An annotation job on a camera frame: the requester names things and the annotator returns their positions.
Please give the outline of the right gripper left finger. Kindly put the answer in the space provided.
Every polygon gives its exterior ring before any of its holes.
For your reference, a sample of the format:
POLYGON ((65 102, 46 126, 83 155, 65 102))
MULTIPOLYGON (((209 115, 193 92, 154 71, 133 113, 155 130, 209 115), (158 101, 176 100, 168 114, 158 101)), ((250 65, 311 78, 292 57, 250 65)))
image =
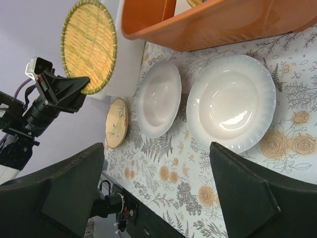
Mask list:
POLYGON ((104 164, 104 145, 0 186, 2 238, 82 238, 104 164))

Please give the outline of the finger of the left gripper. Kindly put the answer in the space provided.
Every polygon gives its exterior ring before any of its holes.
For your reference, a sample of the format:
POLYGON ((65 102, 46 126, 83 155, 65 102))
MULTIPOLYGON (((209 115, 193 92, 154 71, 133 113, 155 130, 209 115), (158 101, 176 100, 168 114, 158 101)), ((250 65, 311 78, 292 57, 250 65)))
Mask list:
POLYGON ((62 77, 46 71, 46 99, 57 107, 81 107, 86 95, 81 91, 90 82, 89 77, 62 77))

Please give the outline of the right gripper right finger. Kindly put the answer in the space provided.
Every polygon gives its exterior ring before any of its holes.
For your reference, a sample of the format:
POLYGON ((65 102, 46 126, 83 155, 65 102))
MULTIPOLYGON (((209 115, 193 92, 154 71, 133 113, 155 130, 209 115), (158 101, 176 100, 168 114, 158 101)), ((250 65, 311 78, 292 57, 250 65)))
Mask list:
POLYGON ((230 238, 315 238, 317 186, 210 145, 210 163, 230 238))

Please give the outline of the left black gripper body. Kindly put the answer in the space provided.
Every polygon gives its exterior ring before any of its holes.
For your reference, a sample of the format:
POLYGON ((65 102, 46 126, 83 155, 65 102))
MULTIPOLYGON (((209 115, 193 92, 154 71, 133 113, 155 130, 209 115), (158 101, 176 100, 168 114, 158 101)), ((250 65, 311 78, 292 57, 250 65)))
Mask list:
POLYGON ((76 113, 81 107, 57 107, 46 99, 46 71, 41 73, 36 80, 36 88, 39 91, 38 98, 23 116, 24 130, 32 137, 39 137, 48 126, 58 117, 60 112, 76 113))

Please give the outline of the round woven bamboo mat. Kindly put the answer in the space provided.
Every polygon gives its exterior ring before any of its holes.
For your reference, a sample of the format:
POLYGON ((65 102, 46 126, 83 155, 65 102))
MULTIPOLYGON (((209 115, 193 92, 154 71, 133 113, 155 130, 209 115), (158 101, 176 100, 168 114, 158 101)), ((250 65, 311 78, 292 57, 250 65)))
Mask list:
POLYGON ((113 18, 97 0, 80 0, 69 11, 61 33, 61 60, 67 77, 87 76, 85 95, 102 91, 115 69, 118 42, 113 18))

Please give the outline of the tan bird pattern plate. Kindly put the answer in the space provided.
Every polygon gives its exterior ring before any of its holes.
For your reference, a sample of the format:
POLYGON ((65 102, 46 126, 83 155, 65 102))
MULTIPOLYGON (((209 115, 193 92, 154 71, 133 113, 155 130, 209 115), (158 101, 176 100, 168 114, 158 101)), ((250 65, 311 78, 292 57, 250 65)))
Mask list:
POLYGON ((121 145, 128 129, 128 110, 123 99, 115 99, 106 117, 106 143, 114 149, 121 145))

